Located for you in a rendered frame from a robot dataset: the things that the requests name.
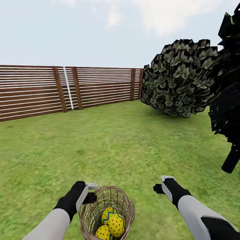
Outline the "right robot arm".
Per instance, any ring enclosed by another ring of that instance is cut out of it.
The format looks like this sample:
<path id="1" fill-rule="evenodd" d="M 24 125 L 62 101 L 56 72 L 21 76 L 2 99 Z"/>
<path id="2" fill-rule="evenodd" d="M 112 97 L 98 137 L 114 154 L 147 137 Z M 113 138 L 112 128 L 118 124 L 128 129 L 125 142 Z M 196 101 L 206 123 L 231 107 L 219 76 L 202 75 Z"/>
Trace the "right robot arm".
<path id="1" fill-rule="evenodd" d="M 195 240 L 240 240 L 240 232 L 223 216 L 209 209 L 171 175 L 162 175 L 155 184 L 157 194 L 165 194 L 176 205 Z"/>

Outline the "easter egg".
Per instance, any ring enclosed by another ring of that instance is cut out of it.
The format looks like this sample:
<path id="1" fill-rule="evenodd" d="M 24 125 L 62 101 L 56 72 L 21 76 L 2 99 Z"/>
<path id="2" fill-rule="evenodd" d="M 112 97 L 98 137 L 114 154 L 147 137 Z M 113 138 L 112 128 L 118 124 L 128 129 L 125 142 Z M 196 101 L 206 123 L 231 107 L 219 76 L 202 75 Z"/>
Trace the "easter egg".
<path id="1" fill-rule="evenodd" d="M 108 228 L 114 237 L 121 237 L 125 231 L 125 220 L 121 214 L 112 214 L 108 220 Z"/>
<path id="2" fill-rule="evenodd" d="M 102 240 L 113 240 L 114 236 L 110 233 L 107 225 L 99 225 L 98 230 L 95 232 L 95 236 Z"/>
<path id="3" fill-rule="evenodd" d="M 109 226 L 108 224 L 109 217 L 114 213 L 117 214 L 116 210 L 113 207 L 106 208 L 102 214 L 101 224 Z"/>

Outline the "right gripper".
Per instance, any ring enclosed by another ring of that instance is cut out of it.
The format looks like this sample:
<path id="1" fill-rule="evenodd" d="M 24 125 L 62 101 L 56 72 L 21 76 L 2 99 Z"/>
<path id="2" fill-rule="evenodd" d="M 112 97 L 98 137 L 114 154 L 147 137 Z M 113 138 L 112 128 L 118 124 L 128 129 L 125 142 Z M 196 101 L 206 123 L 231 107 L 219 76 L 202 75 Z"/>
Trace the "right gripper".
<path id="1" fill-rule="evenodd" d="M 155 184 L 155 185 L 153 186 L 153 189 L 154 189 L 154 191 L 157 192 L 157 194 L 165 194 L 165 193 L 163 192 L 163 190 L 162 190 L 161 184 Z"/>

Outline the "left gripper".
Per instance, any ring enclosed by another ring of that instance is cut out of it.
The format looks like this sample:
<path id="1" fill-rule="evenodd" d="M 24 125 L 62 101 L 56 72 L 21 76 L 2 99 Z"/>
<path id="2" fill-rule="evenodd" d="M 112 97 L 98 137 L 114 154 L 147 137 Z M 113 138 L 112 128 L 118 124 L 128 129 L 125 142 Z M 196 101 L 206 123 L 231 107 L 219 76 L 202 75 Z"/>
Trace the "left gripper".
<path id="1" fill-rule="evenodd" d="M 96 202 L 97 197 L 98 196 L 97 195 L 95 196 L 94 192 L 88 193 L 88 195 L 87 195 L 86 199 L 83 201 L 82 205 L 91 204 L 91 203 Z"/>

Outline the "wicker basket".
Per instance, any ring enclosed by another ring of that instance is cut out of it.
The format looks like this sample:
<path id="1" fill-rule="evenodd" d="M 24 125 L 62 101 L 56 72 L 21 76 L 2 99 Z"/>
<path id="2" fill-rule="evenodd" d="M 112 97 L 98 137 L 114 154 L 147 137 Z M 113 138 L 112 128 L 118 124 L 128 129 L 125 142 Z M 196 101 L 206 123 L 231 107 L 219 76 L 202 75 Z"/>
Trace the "wicker basket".
<path id="1" fill-rule="evenodd" d="M 135 220 L 134 202 L 130 201 L 126 193 L 116 186 L 103 186 L 94 191 L 97 195 L 96 202 L 84 204 L 80 213 L 78 210 L 81 234 L 83 240 L 102 240 L 95 236 L 98 230 L 103 211 L 108 207 L 113 207 L 118 214 L 121 214 L 125 220 L 125 231 L 121 237 L 114 237 L 113 240 L 126 240 L 131 225 Z"/>

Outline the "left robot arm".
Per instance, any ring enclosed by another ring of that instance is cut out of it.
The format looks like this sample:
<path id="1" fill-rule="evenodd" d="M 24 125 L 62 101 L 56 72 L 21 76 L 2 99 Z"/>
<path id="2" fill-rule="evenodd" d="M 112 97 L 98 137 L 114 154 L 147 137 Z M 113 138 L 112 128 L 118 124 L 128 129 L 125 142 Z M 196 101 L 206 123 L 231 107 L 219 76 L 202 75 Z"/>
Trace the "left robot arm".
<path id="1" fill-rule="evenodd" d="M 65 233 L 80 207 L 96 202 L 97 195 L 88 190 L 98 189 L 96 183 L 77 181 L 58 201 L 48 216 L 22 240 L 63 240 Z"/>

